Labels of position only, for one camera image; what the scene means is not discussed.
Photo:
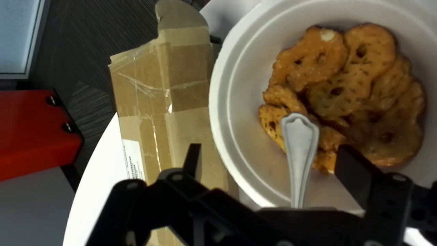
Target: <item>white plastic spoon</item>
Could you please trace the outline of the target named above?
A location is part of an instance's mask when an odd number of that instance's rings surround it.
[[[304,191],[318,145],[318,128],[304,115],[291,114],[281,121],[289,170],[291,207],[301,208]]]

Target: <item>paper bowl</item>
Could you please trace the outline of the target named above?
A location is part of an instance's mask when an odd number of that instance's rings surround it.
[[[398,170],[418,185],[437,180],[437,6],[411,0],[282,0],[266,2],[248,13],[228,35],[215,62],[210,87],[214,143],[236,184],[260,207],[289,206],[285,155],[263,133],[256,110],[263,103],[277,54],[311,25],[345,31],[363,22],[387,28],[407,55],[427,94],[424,140],[415,159]],[[311,174],[307,207],[359,207],[334,177]]]

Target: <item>white table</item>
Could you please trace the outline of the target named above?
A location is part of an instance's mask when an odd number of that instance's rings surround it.
[[[200,14],[207,21],[210,33],[224,39],[230,28],[258,3],[259,0],[211,0]],[[110,189],[118,181],[128,178],[124,167],[118,122],[113,117],[82,177],[69,212],[64,246],[86,244]],[[415,230],[408,230],[405,241],[413,246],[428,245]]]

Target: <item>cardboard box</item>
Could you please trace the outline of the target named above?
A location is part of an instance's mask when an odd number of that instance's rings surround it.
[[[153,184],[202,144],[200,182],[236,195],[214,147],[207,113],[213,50],[204,20],[179,0],[155,7],[158,38],[110,58],[114,102],[131,178]],[[180,245],[169,232],[149,245]]]

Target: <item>red object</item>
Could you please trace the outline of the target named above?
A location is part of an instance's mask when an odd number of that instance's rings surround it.
[[[61,106],[50,106],[50,91],[0,92],[0,181],[72,165],[80,147]]]

